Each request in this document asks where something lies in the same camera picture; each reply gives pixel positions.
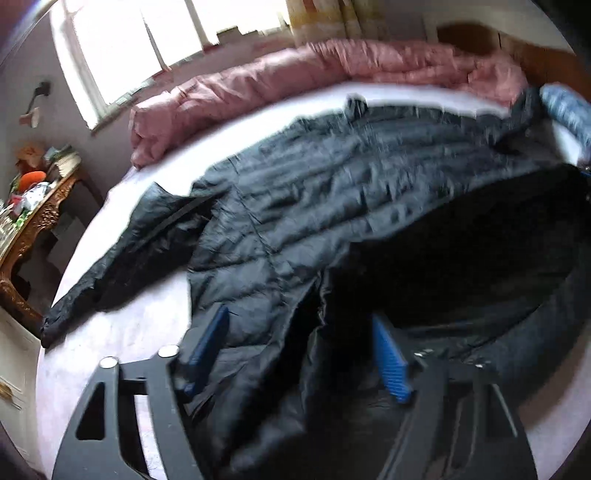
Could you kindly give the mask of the bed with pink sheet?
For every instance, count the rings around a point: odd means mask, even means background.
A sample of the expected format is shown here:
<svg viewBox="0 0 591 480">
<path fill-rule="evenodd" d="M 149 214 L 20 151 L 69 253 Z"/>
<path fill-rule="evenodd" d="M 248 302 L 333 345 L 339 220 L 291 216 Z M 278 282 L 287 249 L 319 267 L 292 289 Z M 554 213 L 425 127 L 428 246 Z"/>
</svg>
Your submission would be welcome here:
<svg viewBox="0 0 591 480">
<path fill-rule="evenodd" d="M 116 241 L 139 197 L 153 182 L 185 195 L 190 184 L 217 161 L 283 129 L 298 117 L 341 109 L 349 95 L 370 105 L 394 103 L 437 107 L 461 114 L 505 114 L 471 94 L 433 86 L 342 83 L 263 108 L 198 134 L 160 163 L 131 169 L 107 194 L 78 243 L 56 295 L 62 297 Z M 63 342 L 40 353 L 36 379 L 38 444 L 44 473 L 53 471 L 68 421 L 99 361 L 143 360 L 181 339 L 190 321 L 189 293 L 182 271 L 149 287 L 118 310 L 83 320 Z M 520 409 L 538 475 L 548 479 L 573 451 L 590 421 L 590 331 L 583 330 L 562 365 Z"/>
</svg>

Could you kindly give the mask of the pink quilt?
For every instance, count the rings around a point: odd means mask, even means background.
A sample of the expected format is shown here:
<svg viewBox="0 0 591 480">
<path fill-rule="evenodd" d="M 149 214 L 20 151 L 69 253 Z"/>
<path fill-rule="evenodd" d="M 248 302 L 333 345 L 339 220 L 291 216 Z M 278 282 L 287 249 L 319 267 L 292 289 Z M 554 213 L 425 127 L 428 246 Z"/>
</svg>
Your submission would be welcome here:
<svg viewBox="0 0 591 480">
<path fill-rule="evenodd" d="M 131 159 L 142 169 L 197 132 L 280 100 L 349 80 L 459 90 L 509 107 L 528 81 L 518 63 L 425 41 L 331 39 L 195 76 L 130 112 Z"/>
</svg>

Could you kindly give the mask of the blue plaid folded garment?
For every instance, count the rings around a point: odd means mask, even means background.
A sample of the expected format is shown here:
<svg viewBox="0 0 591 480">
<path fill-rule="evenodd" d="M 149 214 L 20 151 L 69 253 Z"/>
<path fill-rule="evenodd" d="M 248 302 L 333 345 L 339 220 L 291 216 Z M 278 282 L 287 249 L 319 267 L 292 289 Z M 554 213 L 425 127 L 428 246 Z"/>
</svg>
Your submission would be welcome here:
<svg viewBox="0 0 591 480">
<path fill-rule="evenodd" d="M 548 83 L 540 89 L 549 116 L 565 127 L 581 145 L 580 160 L 590 163 L 590 103 L 572 88 Z"/>
</svg>

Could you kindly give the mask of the pink wall lamp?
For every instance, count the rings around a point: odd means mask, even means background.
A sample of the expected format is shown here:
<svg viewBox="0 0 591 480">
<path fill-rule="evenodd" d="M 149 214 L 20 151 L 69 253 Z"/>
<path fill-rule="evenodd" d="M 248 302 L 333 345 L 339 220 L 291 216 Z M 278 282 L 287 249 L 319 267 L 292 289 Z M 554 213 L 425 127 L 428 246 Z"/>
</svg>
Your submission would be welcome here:
<svg viewBox="0 0 591 480">
<path fill-rule="evenodd" d="M 36 128 L 40 122 L 40 108 L 36 105 L 38 97 L 48 97 L 51 93 L 51 83 L 41 81 L 35 88 L 32 98 L 28 104 L 27 111 L 19 117 L 19 124 L 29 128 Z"/>
</svg>

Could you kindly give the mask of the stack of books on table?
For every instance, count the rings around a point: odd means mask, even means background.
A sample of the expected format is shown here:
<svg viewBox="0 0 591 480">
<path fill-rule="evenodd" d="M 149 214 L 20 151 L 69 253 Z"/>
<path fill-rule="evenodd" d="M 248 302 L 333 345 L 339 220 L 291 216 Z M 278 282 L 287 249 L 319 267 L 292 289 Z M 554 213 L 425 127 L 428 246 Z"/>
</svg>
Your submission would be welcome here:
<svg viewBox="0 0 591 480">
<path fill-rule="evenodd" d="M 61 149 L 51 147 L 46 154 L 46 181 L 49 183 L 66 178 L 81 164 L 79 153 L 69 144 Z"/>
</svg>

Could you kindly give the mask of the ornate wooden side table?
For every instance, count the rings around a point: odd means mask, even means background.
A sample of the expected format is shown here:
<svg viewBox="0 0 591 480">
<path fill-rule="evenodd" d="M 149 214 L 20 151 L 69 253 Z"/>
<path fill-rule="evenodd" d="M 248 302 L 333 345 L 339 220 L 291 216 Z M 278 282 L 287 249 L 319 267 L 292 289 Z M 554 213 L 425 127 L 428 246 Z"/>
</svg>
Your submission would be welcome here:
<svg viewBox="0 0 591 480">
<path fill-rule="evenodd" d="M 21 326 L 35 336 L 42 323 L 38 313 L 17 291 L 12 282 L 14 266 L 23 261 L 38 235 L 55 227 L 60 216 L 60 204 L 68 198 L 76 183 L 82 183 L 99 207 L 104 199 L 85 168 L 79 164 L 49 192 L 28 215 L 22 226 L 1 253 L 1 307 Z"/>
</svg>

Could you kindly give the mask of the wooden carved headboard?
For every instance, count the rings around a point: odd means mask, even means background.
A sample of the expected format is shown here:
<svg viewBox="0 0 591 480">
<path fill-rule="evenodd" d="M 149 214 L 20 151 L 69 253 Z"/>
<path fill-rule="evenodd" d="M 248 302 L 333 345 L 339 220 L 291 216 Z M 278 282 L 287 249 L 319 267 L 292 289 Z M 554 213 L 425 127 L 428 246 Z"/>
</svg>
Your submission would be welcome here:
<svg viewBox="0 0 591 480">
<path fill-rule="evenodd" d="M 517 62 L 534 86 L 560 83 L 590 101 L 590 73 L 572 52 L 518 39 L 481 23 L 455 22 L 436 28 L 438 41 L 460 50 L 490 55 L 503 51 Z"/>
</svg>

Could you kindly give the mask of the tree pattern curtain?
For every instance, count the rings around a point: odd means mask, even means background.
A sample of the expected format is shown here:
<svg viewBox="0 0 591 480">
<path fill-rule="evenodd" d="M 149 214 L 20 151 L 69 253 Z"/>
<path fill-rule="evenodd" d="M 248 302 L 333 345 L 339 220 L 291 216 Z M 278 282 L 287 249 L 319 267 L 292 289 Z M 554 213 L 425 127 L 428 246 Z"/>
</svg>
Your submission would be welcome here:
<svg viewBox="0 0 591 480">
<path fill-rule="evenodd" d="M 381 1 L 288 0 L 286 5 L 297 45 L 329 39 L 383 40 L 388 36 Z"/>
</svg>

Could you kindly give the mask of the orange plush toy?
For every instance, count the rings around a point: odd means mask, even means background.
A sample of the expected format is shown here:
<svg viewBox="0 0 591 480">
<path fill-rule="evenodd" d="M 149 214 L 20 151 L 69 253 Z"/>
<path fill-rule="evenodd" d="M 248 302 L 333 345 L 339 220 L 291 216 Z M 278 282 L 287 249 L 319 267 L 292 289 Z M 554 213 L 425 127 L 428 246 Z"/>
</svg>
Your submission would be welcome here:
<svg viewBox="0 0 591 480">
<path fill-rule="evenodd" d="M 20 177 L 17 191 L 20 195 L 22 195 L 32 187 L 44 182 L 45 180 L 46 173 L 44 171 L 35 170 L 28 172 Z"/>
</svg>

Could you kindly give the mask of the window with white frame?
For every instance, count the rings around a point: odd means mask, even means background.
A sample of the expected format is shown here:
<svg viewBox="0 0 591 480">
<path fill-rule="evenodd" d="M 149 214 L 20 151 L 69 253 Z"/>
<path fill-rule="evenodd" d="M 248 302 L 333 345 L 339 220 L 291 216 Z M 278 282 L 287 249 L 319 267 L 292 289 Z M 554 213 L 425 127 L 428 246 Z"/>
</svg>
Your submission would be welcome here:
<svg viewBox="0 0 591 480">
<path fill-rule="evenodd" d="M 57 1 L 56 50 L 86 126 L 114 117 L 157 76 L 221 45 L 287 28 L 283 1 Z"/>
</svg>

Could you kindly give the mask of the black quilted down jacket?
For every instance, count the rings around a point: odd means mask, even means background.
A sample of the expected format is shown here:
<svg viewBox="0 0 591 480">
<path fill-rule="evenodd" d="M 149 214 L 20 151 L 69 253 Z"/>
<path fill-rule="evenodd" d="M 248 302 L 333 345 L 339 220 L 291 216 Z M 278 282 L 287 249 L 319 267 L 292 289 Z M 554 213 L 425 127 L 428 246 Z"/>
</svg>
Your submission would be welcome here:
<svg viewBox="0 0 591 480">
<path fill-rule="evenodd" d="M 515 410 L 589 319 L 590 180 L 513 146 L 545 114 L 534 88 L 506 117 L 353 97 L 185 196 L 152 185 L 51 308 L 42 346 L 184 269 L 186 331 L 229 310 L 186 407 L 211 479 L 382 479 L 406 409 L 375 364 L 375 317 L 492 370 Z"/>
</svg>

